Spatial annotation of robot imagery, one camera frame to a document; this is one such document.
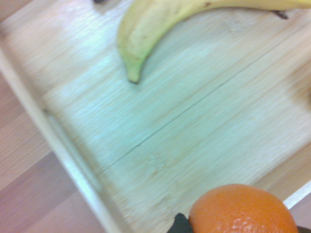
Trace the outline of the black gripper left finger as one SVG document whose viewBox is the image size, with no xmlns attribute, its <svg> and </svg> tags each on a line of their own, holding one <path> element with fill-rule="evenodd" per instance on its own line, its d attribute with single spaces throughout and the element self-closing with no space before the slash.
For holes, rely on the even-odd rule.
<svg viewBox="0 0 311 233">
<path fill-rule="evenodd" d="M 167 233 L 193 233 L 190 221 L 182 213 L 174 217 L 174 222 Z"/>
</svg>

